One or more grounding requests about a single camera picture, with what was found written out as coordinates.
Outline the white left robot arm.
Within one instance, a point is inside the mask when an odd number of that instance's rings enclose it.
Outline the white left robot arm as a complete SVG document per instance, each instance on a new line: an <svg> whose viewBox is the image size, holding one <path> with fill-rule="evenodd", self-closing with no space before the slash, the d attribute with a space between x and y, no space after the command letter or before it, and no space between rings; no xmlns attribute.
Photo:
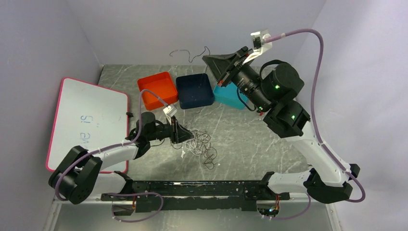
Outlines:
<svg viewBox="0 0 408 231"><path fill-rule="evenodd" d="M175 116L162 123L154 113L144 112L124 143L93 152L80 145L72 147L51 174L48 185L55 189L61 201L77 205L91 195L102 170L142 157L151 148L151 141L170 139L172 144L179 144L193 138L194 134L183 127Z"/></svg>

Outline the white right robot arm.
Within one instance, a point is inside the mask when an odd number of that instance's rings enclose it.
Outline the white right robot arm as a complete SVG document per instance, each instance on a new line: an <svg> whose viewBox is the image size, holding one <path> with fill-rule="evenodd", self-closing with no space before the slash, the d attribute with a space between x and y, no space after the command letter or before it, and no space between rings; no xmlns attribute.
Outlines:
<svg viewBox="0 0 408 231"><path fill-rule="evenodd" d="M260 194L272 199L281 193L306 193L318 202L331 204L350 201L351 180L360 171L357 164L348 164L334 154L318 137L311 116L295 100L304 86L298 72L287 62L272 60L273 70L262 77L245 59L252 51L247 47L232 54L204 55L218 86L233 84L264 113L267 127L297 149L312 165L310 170L299 173L267 173L260 185Z"/></svg>

